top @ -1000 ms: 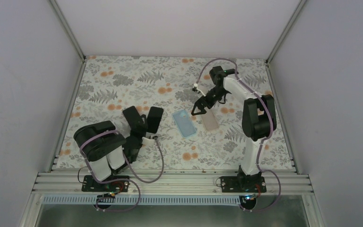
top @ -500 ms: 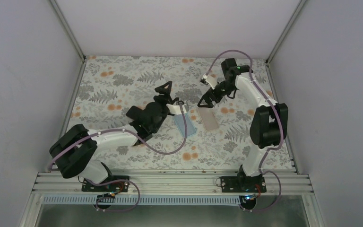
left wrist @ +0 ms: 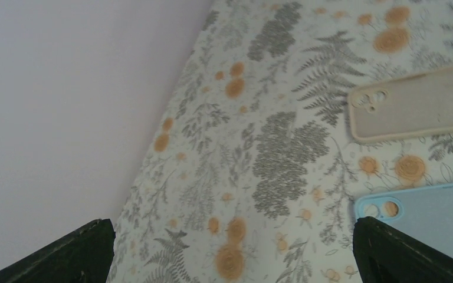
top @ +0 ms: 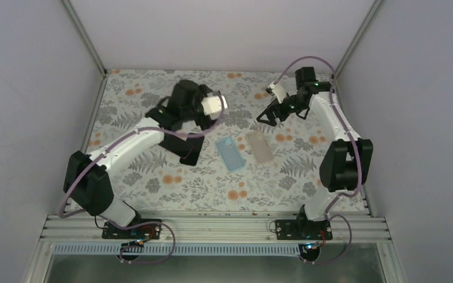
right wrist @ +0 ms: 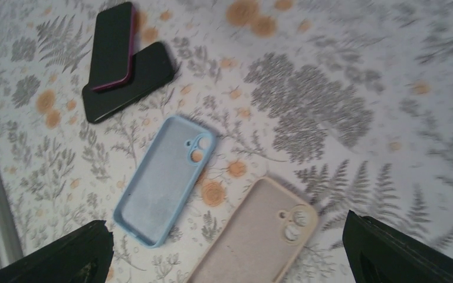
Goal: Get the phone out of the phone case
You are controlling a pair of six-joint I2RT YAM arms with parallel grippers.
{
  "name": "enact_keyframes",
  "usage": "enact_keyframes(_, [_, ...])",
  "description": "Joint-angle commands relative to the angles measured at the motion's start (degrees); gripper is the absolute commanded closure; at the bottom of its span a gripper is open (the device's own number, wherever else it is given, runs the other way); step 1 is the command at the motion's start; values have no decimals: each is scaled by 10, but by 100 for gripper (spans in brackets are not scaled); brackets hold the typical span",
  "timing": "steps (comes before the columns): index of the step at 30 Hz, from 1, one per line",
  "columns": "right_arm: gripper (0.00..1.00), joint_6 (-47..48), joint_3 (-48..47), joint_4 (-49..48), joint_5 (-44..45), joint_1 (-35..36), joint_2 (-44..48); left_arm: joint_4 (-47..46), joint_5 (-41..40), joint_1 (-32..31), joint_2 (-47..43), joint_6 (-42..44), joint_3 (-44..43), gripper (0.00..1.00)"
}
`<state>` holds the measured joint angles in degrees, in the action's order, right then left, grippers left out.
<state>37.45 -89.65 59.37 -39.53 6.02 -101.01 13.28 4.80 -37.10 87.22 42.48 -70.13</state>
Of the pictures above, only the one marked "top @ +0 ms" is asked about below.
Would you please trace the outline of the cream phone case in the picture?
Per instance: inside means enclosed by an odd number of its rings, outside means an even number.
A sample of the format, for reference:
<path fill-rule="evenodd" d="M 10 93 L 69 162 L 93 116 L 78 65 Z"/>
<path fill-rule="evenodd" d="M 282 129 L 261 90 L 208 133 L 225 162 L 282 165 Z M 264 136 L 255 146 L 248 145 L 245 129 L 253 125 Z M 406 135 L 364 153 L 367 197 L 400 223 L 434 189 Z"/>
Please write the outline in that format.
<path fill-rule="evenodd" d="M 251 147 L 252 155 L 258 164 L 273 160 L 274 156 L 262 131 L 251 131 L 246 134 L 246 138 Z"/>

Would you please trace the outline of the phone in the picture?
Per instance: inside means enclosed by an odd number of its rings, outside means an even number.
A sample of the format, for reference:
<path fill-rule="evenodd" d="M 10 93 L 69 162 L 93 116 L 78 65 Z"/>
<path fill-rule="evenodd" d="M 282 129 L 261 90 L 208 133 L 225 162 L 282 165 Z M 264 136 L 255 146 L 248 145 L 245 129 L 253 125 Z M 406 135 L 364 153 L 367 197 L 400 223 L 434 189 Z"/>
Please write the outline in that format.
<path fill-rule="evenodd" d="M 235 172 L 245 167 L 245 160 L 241 156 L 232 137 L 224 137 L 215 142 L 215 147 L 225 164 L 227 171 Z"/>

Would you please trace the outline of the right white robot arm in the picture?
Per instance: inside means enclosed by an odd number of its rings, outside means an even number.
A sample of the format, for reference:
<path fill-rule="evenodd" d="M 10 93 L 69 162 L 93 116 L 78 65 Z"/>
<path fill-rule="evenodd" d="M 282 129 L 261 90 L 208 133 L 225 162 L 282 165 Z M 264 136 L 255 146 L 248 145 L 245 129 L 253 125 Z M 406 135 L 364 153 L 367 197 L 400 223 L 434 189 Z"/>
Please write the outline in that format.
<path fill-rule="evenodd" d="M 312 67 L 302 67 L 295 75 L 297 92 L 293 95 L 278 80 L 267 86 L 266 92 L 274 99 L 257 121 L 276 126 L 291 114 L 306 119 L 313 111 L 330 145 L 319 167 L 324 188 L 314 193 L 294 220 L 277 220 L 275 228 L 279 240 L 323 239 L 331 237 L 332 207 L 340 198 L 355 197 L 366 181 L 373 143 L 361 138 L 348 122 L 337 101 L 334 81 L 317 81 Z"/>

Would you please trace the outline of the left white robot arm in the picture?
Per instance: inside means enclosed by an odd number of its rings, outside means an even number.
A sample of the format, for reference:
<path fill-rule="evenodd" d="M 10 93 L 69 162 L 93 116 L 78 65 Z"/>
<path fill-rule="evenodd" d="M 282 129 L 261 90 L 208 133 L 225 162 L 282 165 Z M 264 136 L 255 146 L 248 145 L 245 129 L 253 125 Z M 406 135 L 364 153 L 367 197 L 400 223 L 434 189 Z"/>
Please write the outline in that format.
<path fill-rule="evenodd" d="M 67 199 L 81 212 L 109 221 L 127 239 L 140 232 L 140 214 L 115 195 L 110 178 L 145 150 L 156 145 L 181 159 L 198 152 L 191 139 L 201 139 L 219 125 L 228 108 L 225 97 L 207 85 L 180 80 L 136 125 L 113 142 L 90 153 L 77 151 L 68 161 L 64 181 Z"/>

